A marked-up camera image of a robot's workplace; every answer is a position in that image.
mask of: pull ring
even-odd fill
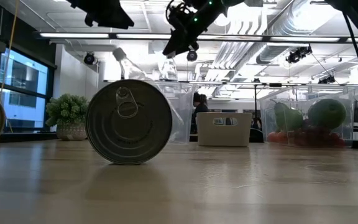
[[[139,108],[137,107],[137,103],[135,101],[134,95],[128,88],[119,87],[117,89],[116,101],[117,101],[117,105],[118,105],[117,112],[118,112],[118,115],[122,119],[133,118],[134,116],[136,116]],[[129,107],[132,107],[132,106],[134,107],[134,112],[132,114],[130,114],[130,115],[122,114],[124,111],[130,110],[131,108],[129,108]]]

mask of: green plant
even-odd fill
[[[88,100],[84,96],[64,94],[58,99],[51,99],[47,104],[49,119],[46,124],[50,127],[61,124],[76,124],[85,122]]]

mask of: potted plant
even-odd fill
[[[84,96],[64,94],[51,99],[47,104],[50,127],[57,124],[57,137],[61,140],[80,141],[86,139],[85,114],[88,100]]]

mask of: plant pot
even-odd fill
[[[56,134],[63,141],[82,141],[86,139],[85,125],[83,123],[58,125]]]

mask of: clear plastic bin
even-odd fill
[[[172,131],[169,144],[188,144],[190,139],[193,95],[196,85],[178,82],[146,81],[167,98],[172,112]]]
[[[296,147],[351,146],[354,92],[346,86],[294,86],[261,98],[265,141]]]

